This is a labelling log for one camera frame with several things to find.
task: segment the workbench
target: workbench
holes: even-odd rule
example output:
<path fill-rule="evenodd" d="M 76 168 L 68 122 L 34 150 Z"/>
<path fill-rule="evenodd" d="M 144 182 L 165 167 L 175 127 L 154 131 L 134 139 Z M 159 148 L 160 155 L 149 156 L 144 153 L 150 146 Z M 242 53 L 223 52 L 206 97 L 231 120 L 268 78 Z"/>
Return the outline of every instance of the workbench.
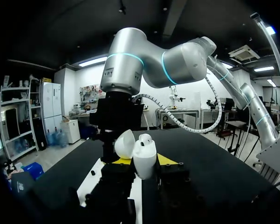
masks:
<path fill-rule="evenodd" d="M 272 186 L 255 170 L 200 134 L 176 128 L 136 131 L 135 138 L 143 133 L 152 136 L 158 153 L 184 163 L 192 184 L 208 206 L 221 202 L 232 206 L 252 200 Z M 35 195 L 49 210 L 61 208 L 70 198 L 69 188 L 76 191 L 101 156 L 101 141 L 85 141 L 42 175 L 33 187 Z M 142 181 L 144 224 L 156 223 L 156 208 L 152 202 L 156 189 L 151 180 Z"/>
<path fill-rule="evenodd" d="M 184 115 L 190 115 L 193 116 L 195 118 L 195 126 L 194 129 L 196 129 L 197 127 L 199 127 L 199 110 L 191 110 L 191 109 L 169 109 L 169 111 L 173 114 L 173 115 L 177 115 L 177 114 L 181 114 L 182 115 L 182 119 L 184 120 Z M 160 129 L 164 128 L 164 116 L 167 116 L 166 112 L 162 109 L 156 109 L 155 113 L 158 113 L 157 116 L 157 126 L 159 124 Z"/>

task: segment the robotic arm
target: robotic arm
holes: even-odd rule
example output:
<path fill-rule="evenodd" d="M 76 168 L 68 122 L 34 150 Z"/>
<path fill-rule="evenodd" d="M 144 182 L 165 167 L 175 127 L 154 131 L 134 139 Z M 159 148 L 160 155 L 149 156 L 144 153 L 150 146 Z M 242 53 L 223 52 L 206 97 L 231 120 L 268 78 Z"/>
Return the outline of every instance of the robotic arm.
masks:
<path fill-rule="evenodd" d="M 154 88 L 191 83 L 204 78 L 212 88 L 206 77 L 209 68 L 231 94 L 239 109 L 249 107 L 262 144 L 262 151 L 257 157 L 267 164 L 266 175 L 280 173 L 280 135 L 275 130 L 265 106 L 253 88 L 247 84 L 239 88 L 230 71 L 210 56 L 215 49 L 214 42 L 202 37 L 165 50 L 147 41 L 145 33 L 141 30 L 124 28 L 117 33 L 111 45 L 103 71 L 101 89 L 107 92 L 107 97 L 119 92 L 131 97 L 139 93 L 142 76 Z M 163 108 L 163 105 L 153 97 L 146 94 L 141 94 L 141 97 L 147 97 Z M 172 117 L 168 110 L 163 109 L 179 125 L 177 119 Z M 193 130 L 184 125 L 181 127 L 188 131 Z"/>

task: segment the black table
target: black table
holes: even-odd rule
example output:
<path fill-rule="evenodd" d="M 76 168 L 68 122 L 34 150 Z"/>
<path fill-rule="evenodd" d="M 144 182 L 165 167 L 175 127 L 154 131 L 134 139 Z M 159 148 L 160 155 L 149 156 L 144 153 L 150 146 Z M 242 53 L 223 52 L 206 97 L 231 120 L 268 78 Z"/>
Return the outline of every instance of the black table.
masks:
<path fill-rule="evenodd" d="M 181 128 L 134 132 L 148 133 L 157 152 L 190 170 L 190 178 L 209 206 L 228 201 L 237 204 L 252 200 L 272 185 L 255 170 L 200 134 Z M 78 189 L 102 156 L 102 142 L 88 140 L 49 169 L 35 184 L 34 193 L 50 209 L 61 207 L 68 199 L 68 188 Z M 153 205 L 149 203 L 151 182 L 142 181 L 143 221 L 151 220 Z"/>

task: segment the white plastic part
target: white plastic part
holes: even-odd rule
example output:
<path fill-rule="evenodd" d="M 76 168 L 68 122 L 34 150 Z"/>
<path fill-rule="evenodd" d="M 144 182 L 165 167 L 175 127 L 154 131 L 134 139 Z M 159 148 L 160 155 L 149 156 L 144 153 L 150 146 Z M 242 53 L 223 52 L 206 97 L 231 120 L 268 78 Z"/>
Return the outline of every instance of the white plastic part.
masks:
<path fill-rule="evenodd" d="M 134 134 L 129 129 L 123 132 L 116 140 L 114 145 L 115 152 L 122 159 L 131 159 L 135 142 Z"/>
<path fill-rule="evenodd" d="M 212 89 L 214 95 L 215 95 L 215 98 L 219 104 L 219 116 L 217 118 L 217 120 L 214 122 L 213 125 L 211 125 L 209 128 L 206 128 L 206 129 L 193 129 L 193 128 L 190 128 L 184 124 L 182 124 L 179 120 L 177 120 L 173 114 L 171 114 L 171 112 L 166 108 L 164 107 L 163 104 L 161 104 L 157 99 L 155 99 L 154 97 L 148 95 L 148 94 L 139 94 L 137 96 L 135 96 L 133 98 L 133 102 L 135 102 L 138 98 L 140 97 L 145 97 L 145 98 L 148 98 L 150 100 L 152 100 L 154 103 L 156 103 L 160 108 L 162 108 L 164 110 L 164 112 L 181 128 L 183 128 L 184 130 L 188 131 L 188 132 L 193 132 L 193 133 L 206 133 L 206 132 L 209 132 L 209 131 L 212 131 L 218 124 L 219 124 L 219 121 L 222 117 L 222 105 L 220 103 L 220 100 L 219 100 L 219 97 L 218 97 L 218 94 L 216 93 L 213 85 L 211 84 L 211 82 L 209 81 L 209 79 L 206 77 L 205 78 L 208 85 L 210 86 L 210 88 Z"/>
<path fill-rule="evenodd" d="M 153 174 L 153 166 L 157 161 L 157 149 L 155 142 L 148 134 L 141 134 L 136 141 L 133 159 L 137 175 L 141 179 L 148 179 Z"/>

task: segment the ceiling light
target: ceiling light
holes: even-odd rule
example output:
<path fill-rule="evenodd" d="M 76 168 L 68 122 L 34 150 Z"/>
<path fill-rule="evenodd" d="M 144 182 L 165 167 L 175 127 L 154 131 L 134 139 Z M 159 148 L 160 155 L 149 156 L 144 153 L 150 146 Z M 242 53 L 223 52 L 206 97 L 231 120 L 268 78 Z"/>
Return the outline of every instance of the ceiling light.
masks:
<path fill-rule="evenodd" d="M 229 64 L 226 64 L 226 63 L 223 63 L 222 64 L 227 68 L 227 69 L 230 69 L 230 68 L 233 68 L 233 66 L 229 65 Z"/>
<path fill-rule="evenodd" d="M 259 69 L 254 69 L 254 71 L 268 71 L 268 70 L 273 70 L 274 67 L 270 66 L 270 67 L 265 67 L 265 68 L 259 68 Z"/>
<path fill-rule="evenodd" d="M 269 35 L 275 34 L 275 30 L 272 27 L 266 27 L 267 32 Z"/>
<path fill-rule="evenodd" d="M 99 63 L 99 62 L 104 62 L 106 60 L 107 60 L 107 57 L 100 57 L 100 58 L 97 58 L 97 59 L 94 59 L 94 60 L 83 62 L 83 63 L 81 63 L 79 65 L 81 67 L 85 67 L 85 66 L 88 66 L 88 65 L 91 65 L 91 64 L 95 64 L 95 63 Z"/>
<path fill-rule="evenodd" d="M 270 85 L 272 85 L 273 87 L 276 87 L 276 84 L 271 79 L 268 79 L 267 81 L 270 83 Z"/>

